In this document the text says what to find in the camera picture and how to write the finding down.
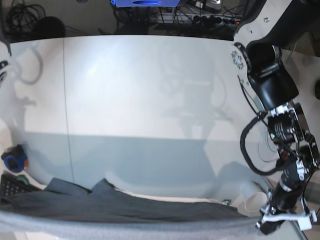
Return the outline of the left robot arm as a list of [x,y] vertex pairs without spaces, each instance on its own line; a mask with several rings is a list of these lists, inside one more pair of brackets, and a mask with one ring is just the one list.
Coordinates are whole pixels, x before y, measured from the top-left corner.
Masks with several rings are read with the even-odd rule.
[[[310,133],[304,112],[294,99],[299,90],[287,72],[282,50],[298,40],[320,16],[317,0],[256,0],[233,35],[233,63],[241,71],[238,77],[245,98],[249,89],[255,98],[248,102],[254,118],[240,136],[240,150],[249,168],[260,176],[276,172],[282,175],[267,202],[260,209],[256,228],[264,235],[275,232],[284,222],[297,222],[301,231],[310,230],[317,221],[308,208],[305,190],[320,167],[320,153]],[[253,164],[246,138],[262,122],[277,146],[275,167],[259,170]]]

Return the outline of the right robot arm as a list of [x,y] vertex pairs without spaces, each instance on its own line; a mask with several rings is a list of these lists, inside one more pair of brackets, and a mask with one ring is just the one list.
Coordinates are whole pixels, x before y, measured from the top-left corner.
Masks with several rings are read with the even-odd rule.
[[7,78],[11,56],[10,42],[7,39],[3,21],[0,20],[0,84]]

